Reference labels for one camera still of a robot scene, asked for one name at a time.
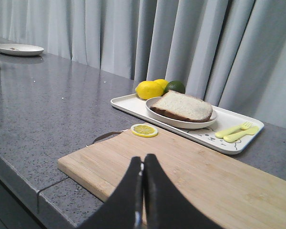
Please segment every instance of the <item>small white plate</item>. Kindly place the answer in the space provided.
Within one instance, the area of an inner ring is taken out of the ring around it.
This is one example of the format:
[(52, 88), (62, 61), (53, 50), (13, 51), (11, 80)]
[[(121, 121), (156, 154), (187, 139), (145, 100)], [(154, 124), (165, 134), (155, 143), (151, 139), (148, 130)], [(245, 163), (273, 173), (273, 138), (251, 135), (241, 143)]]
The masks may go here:
[(146, 101), (147, 112), (148, 112), (148, 114), (152, 118), (154, 118), (154, 119), (156, 119), (158, 121), (161, 121), (163, 123), (166, 123), (168, 125), (171, 125), (171, 126), (174, 126), (174, 127), (178, 127), (178, 128), (183, 128), (183, 129), (201, 129), (201, 128), (205, 128), (207, 126), (212, 125), (216, 121), (216, 119), (217, 119), (217, 112), (214, 109), (213, 109), (210, 121), (204, 122), (204, 123), (185, 122), (185, 121), (179, 121), (179, 120), (175, 120), (175, 119), (172, 119), (172, 118), (165, 117), (163, 115), (157, 114), (156, 112), (154, 112), (154, 111), (152, 111), (150, 109), (150, 107), (155, 102), (157, 102), (159, 99), (161, 99), (161, 97), (151, 98), (151, 99), (148, 99)]
[(29, 44), (0, 44), (0, 52), (13, 56), (37, 56), (43, 48)]

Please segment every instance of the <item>countertop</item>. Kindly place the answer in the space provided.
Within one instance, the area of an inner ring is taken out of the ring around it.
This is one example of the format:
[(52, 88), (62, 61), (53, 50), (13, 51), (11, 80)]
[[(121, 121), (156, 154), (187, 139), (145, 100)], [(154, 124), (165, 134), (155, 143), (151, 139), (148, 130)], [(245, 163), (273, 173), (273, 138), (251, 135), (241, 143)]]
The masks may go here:
[[(110, 105), (136, 86), (49, 53), (0, 55), (0, 180), (46, 227), (75, 228), (102, 205), (58, 170), (57, 159), (144, 122)], [(286, 129), (264, 124), (232, 157), (286, 180)]]

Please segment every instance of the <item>bread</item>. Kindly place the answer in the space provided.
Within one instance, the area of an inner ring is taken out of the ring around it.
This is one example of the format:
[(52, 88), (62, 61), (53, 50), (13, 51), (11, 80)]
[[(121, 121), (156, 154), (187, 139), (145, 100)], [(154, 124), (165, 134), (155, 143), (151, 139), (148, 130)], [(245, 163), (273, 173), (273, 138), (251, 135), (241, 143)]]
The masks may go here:
[(202, 123), (212, 115), (212, 105), (196, 97), (169, 90), (150, 109), (172, 119)]

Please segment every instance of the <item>white tray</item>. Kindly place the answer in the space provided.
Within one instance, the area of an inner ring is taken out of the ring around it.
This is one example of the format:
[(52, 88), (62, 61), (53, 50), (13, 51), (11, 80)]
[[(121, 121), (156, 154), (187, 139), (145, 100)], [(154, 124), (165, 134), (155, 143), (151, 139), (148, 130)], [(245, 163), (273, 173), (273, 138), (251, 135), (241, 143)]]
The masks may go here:
[[(151, 118), (147, 113), (145, 103), (146, 101), (140, 99), (136, 94), (130, 94), (111, 100), (111, 105), (114, 108), (125, 111), (223, 154), (239, 154), (264, 127), (264, 124), (259, 120), (213, 106), (213, 109), (217, 112), (218, 119), (209, 127), (196, 130), (176, 128)], [(246, 135), (233, 143), (228, 143), (223, 139), (215, 137), (215, 132), (234, 125), (239, 125), (245, 121), (252, 122), (253, 125), (258, 126), (259, 131), (255, 135)]]

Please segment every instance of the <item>white bowl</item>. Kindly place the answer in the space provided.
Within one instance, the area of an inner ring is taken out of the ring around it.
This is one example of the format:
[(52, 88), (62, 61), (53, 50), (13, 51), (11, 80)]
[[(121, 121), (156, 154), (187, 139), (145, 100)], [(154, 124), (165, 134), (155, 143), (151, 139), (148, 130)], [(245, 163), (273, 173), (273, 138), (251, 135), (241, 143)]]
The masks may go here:
[(150, 107), (157, 102), (161, 97), (155, 97), (146, 100), (146, 109), (148, 114), (151, 116), (151, 118), (156, 119), (160, 122), (166, 123), (168, 125), (178, 127), (178, 128), (183, 128), (183, 129), (201, 129), (205, 128), (207, 126), (212, 125), (216, 119), (217, 119), (217, 112), (213, 109), (212, 116), (209, 119), (208, 122), (203, 122), (203, 123), (193, 123), (193, 122), (185, 122), (185, 121), (180, 121), (172, 118), (165, 117), (163, 115), (157, 114), (156, 112), (152, 111)]

